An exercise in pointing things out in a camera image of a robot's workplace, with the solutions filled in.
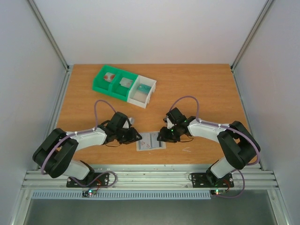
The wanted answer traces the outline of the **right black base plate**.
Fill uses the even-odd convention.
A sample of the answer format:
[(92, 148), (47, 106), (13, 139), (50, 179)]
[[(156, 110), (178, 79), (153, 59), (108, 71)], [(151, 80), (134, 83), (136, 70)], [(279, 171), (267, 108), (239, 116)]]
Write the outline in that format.
[(233, 188), (234, 182), (231, 173), (225, 175), (215, 184), (210, 184), (204, 172), (190, 173), (188, 179), (192, 182), (193, 188)]

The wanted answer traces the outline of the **right aluminium frame post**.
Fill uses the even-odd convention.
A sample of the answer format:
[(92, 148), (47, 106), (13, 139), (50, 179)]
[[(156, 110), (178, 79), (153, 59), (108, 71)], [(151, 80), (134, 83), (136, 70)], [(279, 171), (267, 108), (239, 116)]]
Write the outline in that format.
[(242, 44), (237, 56), (235, 57), (232, 65), (230, 66), (231, 72), (233, 73), (237, 67), (237, 65), (239, 64), (240, 60), (242, 59), (243, 55), (245, 54), (246, 50), (248, 49), (250, 43), (252, 42), (253, 38), (255, 37), (257, 31), (259, 30), (260, 26), (262, 25), (265, 17), (267, 16), (267, 14), (269, 13), (272, 5), (274, 4), (274, 0), (267, 0), (261, 11), (258, 14), (258, 17), (256, 18), (253, 26), (251, 27), (244, 43)]

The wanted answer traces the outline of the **left aluminium frame post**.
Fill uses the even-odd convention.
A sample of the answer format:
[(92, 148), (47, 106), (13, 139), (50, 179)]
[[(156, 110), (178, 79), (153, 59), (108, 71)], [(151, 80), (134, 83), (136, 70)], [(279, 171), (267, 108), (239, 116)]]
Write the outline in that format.
[(26, 2), (28, 3), (29, 7), (31, 8), (34, 16), (36, 17), (38, 23), (40, 24), (43, 32), (45, 33), (47, 39), (49, 40), (50, 44), (52, 45), (54, 51), (56, 52), (57, 56), (59, 57), (64, 69), (66, 72), (69, 71), (70, 66), (68, 65), (65, 57), (63, 56), (57, 42), (55, 41), (44, 17), (42, 16), (36, 2), (34, 0), (26, 0)]

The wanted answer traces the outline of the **white bin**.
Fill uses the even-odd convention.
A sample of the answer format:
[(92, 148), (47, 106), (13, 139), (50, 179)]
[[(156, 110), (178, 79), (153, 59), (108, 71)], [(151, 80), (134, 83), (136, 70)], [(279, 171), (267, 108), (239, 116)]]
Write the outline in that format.
[(129, 90), (127, 102), (145, 109), (155, 92), (156, 83), (156, 80), (138, 75)]

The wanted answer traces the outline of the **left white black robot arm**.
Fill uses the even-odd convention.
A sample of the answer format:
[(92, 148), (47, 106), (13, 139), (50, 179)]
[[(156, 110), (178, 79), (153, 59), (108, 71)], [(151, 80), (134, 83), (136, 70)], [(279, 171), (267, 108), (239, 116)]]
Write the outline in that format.
[(32, 159), (40, 166), (42, 174), (52, 178), (61, 175), (73, 177), (88, 187), (94, 182), (94, 174), (86, 163), (73, 160), (77, 151), (114, 141), (131, 144), (140, 140), (142, 136), (132, 126), (132, 118), (116, 112), (110, 120), (88, 130), (65, 132), (54, 129), (33, 153)]

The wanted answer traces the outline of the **left controller board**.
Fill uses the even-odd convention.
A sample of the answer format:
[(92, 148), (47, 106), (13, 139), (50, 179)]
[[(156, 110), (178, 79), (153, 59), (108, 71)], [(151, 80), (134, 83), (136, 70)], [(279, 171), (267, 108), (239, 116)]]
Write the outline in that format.
[(97, 190), (82, 191), (82, 197), (92, 197), (93, 195), (96, 195), (97, 192)]

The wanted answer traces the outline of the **card with red circles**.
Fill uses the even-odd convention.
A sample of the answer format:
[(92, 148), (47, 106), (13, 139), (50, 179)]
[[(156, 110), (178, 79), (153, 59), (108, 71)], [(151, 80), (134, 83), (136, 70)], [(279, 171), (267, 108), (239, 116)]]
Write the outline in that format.
[(105, 75), (103, 76), (103, 79), (109, 83), (111, 83), (114, 78), (115, 78), (115, 74), (110, 72), (106, 72)]

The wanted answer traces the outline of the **grey card in bin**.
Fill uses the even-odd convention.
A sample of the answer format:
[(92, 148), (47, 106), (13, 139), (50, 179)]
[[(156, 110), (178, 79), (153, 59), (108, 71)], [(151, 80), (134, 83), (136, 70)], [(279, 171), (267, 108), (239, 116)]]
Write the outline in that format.
[(130, 88), (133, 80), (123, 77), (120, 81), (120, 85), (125, 88)]

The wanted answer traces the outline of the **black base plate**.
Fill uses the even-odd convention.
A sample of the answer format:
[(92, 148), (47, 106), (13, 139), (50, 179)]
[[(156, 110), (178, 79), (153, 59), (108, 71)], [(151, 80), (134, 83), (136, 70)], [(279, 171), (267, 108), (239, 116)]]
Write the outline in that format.
[(109, 173), (90, 172), (83, 180), (68, 177), (67, 188), (90, 188), (97, 186), (107, 186), (109, 182)]
[(210, 184), (204, 172), (190, 173), (188, 179), (192, 182), (193, 188), (233, 188), (234, 182), (231, 173), (225, 175), (215, 184)]

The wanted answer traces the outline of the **aluminium frame post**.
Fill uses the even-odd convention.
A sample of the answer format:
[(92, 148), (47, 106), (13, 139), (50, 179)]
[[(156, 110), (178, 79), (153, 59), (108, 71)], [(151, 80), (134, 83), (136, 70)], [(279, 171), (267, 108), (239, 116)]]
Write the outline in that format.
[(34, 0), (26, 0), (26, 2), (28, 3), (29, 7), (31, 8), (34, 16), (36, 17), (38, 23), (40, 24), (43, 32), (45, 33), (47, 39), (49, 40), (50, 44), (52, 45), (54, 51), (56, 52), (57, 56), (59, 57), (64, 69), (66, 72), (69, 71), (70, 66), (68, 65), (65, 57), (63, 56), (57, 42), (55, 41), (44, 17), (42, 16), (36, 2)]
[(262, 25), (265, 17), (267, 16), (267, 14), (269, 13), (272, 5), (274, 4), (274, 0), (267, 0), (261, 11), (258, 14), (258, 17), (256, 18), (253, 26), (251, 27), (244, 43), (242, 44), (237, 56), (235, 57), (232, 65), (230, 66), (231, 72), (233, 73), (237, 67), (237, 65), (239, 64), (240, 60), (242, 59), (243, 55), (245, 54), (246, 50), (248, 49), (250, 43), (252, 42), (253, 38), (255, 37), (257, 31), (259, 30), (260, 26)]

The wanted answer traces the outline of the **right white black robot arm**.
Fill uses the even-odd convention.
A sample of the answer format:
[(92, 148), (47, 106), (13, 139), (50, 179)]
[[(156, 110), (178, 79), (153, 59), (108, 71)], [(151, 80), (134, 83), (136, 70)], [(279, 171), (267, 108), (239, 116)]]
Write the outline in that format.
[(219, 185), (230, 172), (243, 169), (253, 158), (260, 158), (260, 146), (239, 121), (217, 124), (195, 116), (187, 118), (175, 107), (166, 114), (164, 122), (167, 126), (160, 129), (158, 141), (177, 143), (186, 135), (219, 143), (224, 156), (210, 166), (204, 176), (210, 187)]

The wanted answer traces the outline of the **green bin middle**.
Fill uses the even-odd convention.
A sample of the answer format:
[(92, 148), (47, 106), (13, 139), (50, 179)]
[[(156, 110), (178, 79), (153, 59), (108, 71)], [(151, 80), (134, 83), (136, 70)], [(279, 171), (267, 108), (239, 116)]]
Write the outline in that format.
[[(130, 88), (125, 88), (120, 85), (120, 81), (123, 77), (133, 80)], [(115, 78), (113, 79), (114, 84), (112, 85), (111, 96), (114, 98), (117, 98), (119, 100), (127, 102), (129, 91), (131, 90), (131, 88), (137, 78), (138, 78), (137, 74), (134, 74), (134, 73), (131, 73), (131, 72), (128, 72), (125, 70), (121, 70), (121, 73), (117, 74), (115, 76)]]

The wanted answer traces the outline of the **green bin far left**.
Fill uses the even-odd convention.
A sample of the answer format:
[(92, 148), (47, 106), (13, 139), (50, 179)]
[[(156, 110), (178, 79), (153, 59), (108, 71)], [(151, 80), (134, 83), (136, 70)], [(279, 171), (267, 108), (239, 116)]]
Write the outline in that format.
[(107, 81), (105, 79), (106, 73), (111, 73), (116, 76), (117, 74), (121, 73), (121, 69), (109, 65), (104, 65), (96, 75), (96, 77), (93, 79), (92, 90), (102, 94), (111, 95), (114, 80), (110, 82)]

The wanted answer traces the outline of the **teal card in bin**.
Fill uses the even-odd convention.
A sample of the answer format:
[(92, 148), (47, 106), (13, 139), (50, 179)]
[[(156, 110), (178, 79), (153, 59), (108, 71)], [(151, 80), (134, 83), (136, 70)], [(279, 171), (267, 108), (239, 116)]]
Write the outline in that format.
[(149, 94), (149, 92), (150, 92), (150, 90), (151, 90), (151, 86), (148, 86), (148, 85), (146, 85), (146, 84), (143, 84), (143, 83), (141, 83), (139, 86), (138, 86), (138, 91), (139, 92), (141, 92), (141, 93), (144, 93), (144, 94), (146, 94), (146, 95), (148, 95)]

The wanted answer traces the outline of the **controller board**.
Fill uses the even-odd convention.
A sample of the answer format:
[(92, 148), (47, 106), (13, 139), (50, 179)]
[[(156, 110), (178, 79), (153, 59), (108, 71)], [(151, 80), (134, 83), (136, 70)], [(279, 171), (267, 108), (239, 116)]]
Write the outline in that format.
[(82, 191), (82, 197), (92, 197), (93, 195), (96, 195), (97, 192), (97, 190)]
[(211, 191), (212, 195), (224, 195), (227, 193), (227, 190), (223, 190), (223, 189), (215, 189)]

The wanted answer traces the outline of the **right controller board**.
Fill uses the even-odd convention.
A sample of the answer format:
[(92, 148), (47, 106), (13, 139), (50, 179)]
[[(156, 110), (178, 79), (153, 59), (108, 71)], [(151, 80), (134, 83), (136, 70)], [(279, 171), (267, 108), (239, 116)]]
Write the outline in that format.
[(224, 195), (227, 193), (227, 190), (223, 190), (223, 189), (215, 189), (211, 191), (212, 195)]

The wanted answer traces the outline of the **aluminium front rail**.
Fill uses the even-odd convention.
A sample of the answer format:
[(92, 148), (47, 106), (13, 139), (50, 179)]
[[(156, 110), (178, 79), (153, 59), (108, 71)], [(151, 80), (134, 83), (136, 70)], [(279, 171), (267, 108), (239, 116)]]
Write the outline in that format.
[[(93, 165), (96, 172), (113, 171), (118, 180), (113, 189), (118, 190), (191, 190), (190, 173), (205, 172), (207, 164), (158, 164), (158, 165)], [(232, 175), (233, 190), (278, 189), (273, 171), (262, 170), (259, 165), (247, 166), (242, 173)], [(27, 171), (22, 189), (66, 189), (67, 177), (52, 179), (39, 170)]]

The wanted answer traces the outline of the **green bin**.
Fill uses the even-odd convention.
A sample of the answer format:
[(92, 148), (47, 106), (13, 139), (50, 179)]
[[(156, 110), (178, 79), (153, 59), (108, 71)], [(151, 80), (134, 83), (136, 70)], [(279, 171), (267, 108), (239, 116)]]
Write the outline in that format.
[(111, 73), (116, 76), (117, 74), (121, 73), (121, 69), (109, 65), (104, 65), (96, 75), (96, 77), (93, 79), (92, 90), (102, 94), (111, 95), (114, 80), (110, 82), (107, 81), (105, 79), (106, 73)]
[[(125, 88), (120, 85), (120, 81), (123, 77), (133, 80), (130, 88)], [(119, 100), (127, 102), (129, 91), (131, 90), (131, 88), (137, 78), (138, 78), (137, 74), (134, 74), (134, 73), (131, 73), (131, 72), (128, 72), (125, 70), (121, 70), (121, 73), (117, 74), (115, 76), (115, 78), (113, 79), (114, 84), (112, 85), (111, 96), (114, 98), (117, 98)]]

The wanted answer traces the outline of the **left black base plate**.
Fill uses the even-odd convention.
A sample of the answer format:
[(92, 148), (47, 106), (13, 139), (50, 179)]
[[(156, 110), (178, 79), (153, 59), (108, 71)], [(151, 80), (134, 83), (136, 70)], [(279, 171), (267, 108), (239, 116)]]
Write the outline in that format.
[(109, 182), (109, 173), (90, 172), (83, 180), (68, 177), (67, 188), (90, 188), (97, 186), (107, 186)]

